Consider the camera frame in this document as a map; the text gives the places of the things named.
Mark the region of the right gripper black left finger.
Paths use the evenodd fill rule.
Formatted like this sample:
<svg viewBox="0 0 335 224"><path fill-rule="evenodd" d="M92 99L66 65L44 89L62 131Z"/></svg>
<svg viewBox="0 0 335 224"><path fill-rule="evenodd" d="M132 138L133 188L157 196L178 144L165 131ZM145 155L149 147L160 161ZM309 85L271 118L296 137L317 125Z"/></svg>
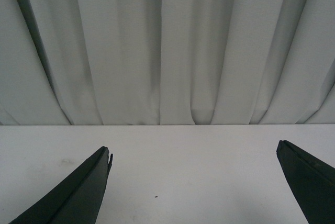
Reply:
<svg viewBox="0 0 335 224"><path fill-rule="evenodd" d="M11 223L95 223L112 160L102 146Z"/></svg>

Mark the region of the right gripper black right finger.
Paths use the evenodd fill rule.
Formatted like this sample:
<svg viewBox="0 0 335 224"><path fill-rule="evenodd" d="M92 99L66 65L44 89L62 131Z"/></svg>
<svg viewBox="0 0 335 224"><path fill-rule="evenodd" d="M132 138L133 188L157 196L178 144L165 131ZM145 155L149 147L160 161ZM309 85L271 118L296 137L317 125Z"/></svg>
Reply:
<svg viewBox="0 0 335 224"><path fill-rule="evenodd" d="M334 168L287 140L276 155L308 223L334 223Z"/></svg>

